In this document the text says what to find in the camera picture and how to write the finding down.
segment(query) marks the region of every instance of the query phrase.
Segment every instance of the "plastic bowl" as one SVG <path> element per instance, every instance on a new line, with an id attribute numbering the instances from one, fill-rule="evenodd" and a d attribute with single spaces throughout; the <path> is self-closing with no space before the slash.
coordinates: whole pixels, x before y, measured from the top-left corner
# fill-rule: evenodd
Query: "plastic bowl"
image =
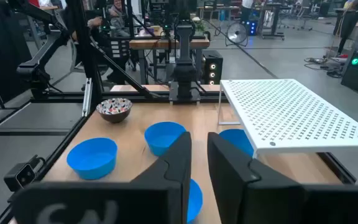
<path id="1" fill-rule="evenodd" d="M 203 206 L 203 193 L 198 184 L 190 180 L 189 203 L 187 207 L 187 223 L 193 221 Z"/>
<path id="2" fill-rule="evenodd" d="M 128 117 L 131 108 L 132 102 L 130 100 L 114 98 L 111 100 L 104 100 L 96 107 L 96 110 L 106 121 L 119 123 Z"/>
<path id="3" fill-rule="evenodd" d="M 117 145 L 109 138 L 93 138 L 76 145 L 67 155 L 67 164 L 82 178 L 94 180 L 116 166 Z"/>
<path id="4" fill-rule="evenodd" d="M 241 149 L 246 154 L 252 156 L 254 154 L 254 149 L 252 148 L 251 143 L 248 140 L 248 137 L 244 130 L 242 129 L 227 129 L 219 133 L 219 135 L 231 142 L 231 144 L 235 145 L 239 149 Z"/>
<path id="5" fill-rule="evenodd" d="M 144 138 L 150 150 L 156 156 L 161 156 L 186 129 L 175 122 L 155 123 L 146 129 Z"/>

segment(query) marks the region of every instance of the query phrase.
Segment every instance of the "gray floor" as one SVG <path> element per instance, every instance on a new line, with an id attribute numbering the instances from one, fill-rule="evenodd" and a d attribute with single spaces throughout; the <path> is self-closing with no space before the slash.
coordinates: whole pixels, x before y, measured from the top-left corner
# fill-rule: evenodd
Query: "gray floor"
<path id="1" fill-rule="evenodd" d="M 304 66 L 308 57 L 322 57 L 323 47 L 338 45 L 339 40 L 333 39 L 332 31 L 335 19 L 310 21 L 312 31 L 297 31 L 292 28 L 281 28 L 285 40 L 261 39 L 250 37 L 246 55 L 235 46 L 226 46 L 222 35 L 213 37 L 209 49 L 216 49 L 224 58 L 223 79 L 267 79 L 294 78 L 313 90 L 319 96 L 358 121 L 358 93 L 342 86 L 340 80 L 328 77 L 324 71 L 312 70 Z M 283 21 L 284 24 L 295 24 L 294 21 Z M 36 53 L 33 43 L 29 43 L 32 54 Z M 266 72 L 254 60 L 261 63 L 273 76 Z M 52 75 L 52 83 L 63 91 L 80 91 L 85 82 L 85 74 L 69 73 L 71 67 L 71 47 L 60 47 L 52 57 L 46 70 Z M 137 72 L 129 72 L 137 81 Z M 12 102 L 20 105 L 23 99 Z M 68 131 L 80 117 L 80 104 L 30 104 L 11 119 L 0 124 L 0 132 L 14 131 Z M 0 111 L 0 119 L 11 111 Z M 0 213 L 7 205 L 11 195 L 2 178 L 16 163 L 25 162 L 34 154 L 48 156 L 60 143 L 63 136 L 0 136 Z M 358 152 L 346 152 L 335 156 L 357 178 L 358 183 Z"/>

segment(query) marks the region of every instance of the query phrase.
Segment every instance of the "white pegboard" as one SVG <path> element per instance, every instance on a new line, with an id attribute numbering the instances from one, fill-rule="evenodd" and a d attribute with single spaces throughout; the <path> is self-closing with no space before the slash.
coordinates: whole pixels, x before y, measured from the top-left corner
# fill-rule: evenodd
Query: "white pegboard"
<path id="1" fill-rule="evenodd" d="M 257 153 L 358 151 L 358 122 L 296 80 L 221 80 Z"/>

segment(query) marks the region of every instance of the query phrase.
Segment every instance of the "blue bowl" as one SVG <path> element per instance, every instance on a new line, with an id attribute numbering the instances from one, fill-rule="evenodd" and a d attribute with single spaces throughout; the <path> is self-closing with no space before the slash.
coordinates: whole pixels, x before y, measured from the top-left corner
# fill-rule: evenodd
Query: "blue bowl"
<path id="1" fill-rule="evenodd" d="M 109 138 L 93 138 L 76 145 L 67 155 L 67 164 L 82 178 L 94 180 L 116 166 L 117 145 Z"/>
<path id="2" fill-rule="evenodd" d="M 175 122 L 159 122 L 146 129 L 144 138 L 150 150 L 156 156 L 161 156 L 186 129 Z"/>
<path id="3" fill-rule="evenodd" d="M 189 203 L 187 207 L 187 223 L 193 221 L 203 206 L 203 193 L 198 184 L 190 180 Z"/>
<path id="4" fill-rule="evenodd" d="M 249 142 L 248 137 L 244 130 L 242 129 L 227 129 L 219 133 L 219 135 L 231 142 L 239 149 L 241 149 L 246 154 L 252 156 L 254 154 L 254 148 L 252 148 L 251 142 Z"/>

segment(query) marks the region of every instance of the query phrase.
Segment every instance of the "green light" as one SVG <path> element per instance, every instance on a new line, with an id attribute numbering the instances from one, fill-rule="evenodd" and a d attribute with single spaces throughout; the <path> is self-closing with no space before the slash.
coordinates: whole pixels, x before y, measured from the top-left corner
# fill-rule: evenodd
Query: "green light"
<path id="1" fill-rule="evenodd" d="M 358 65 L 358 58 L 352 60 L 352 65 Z"/>

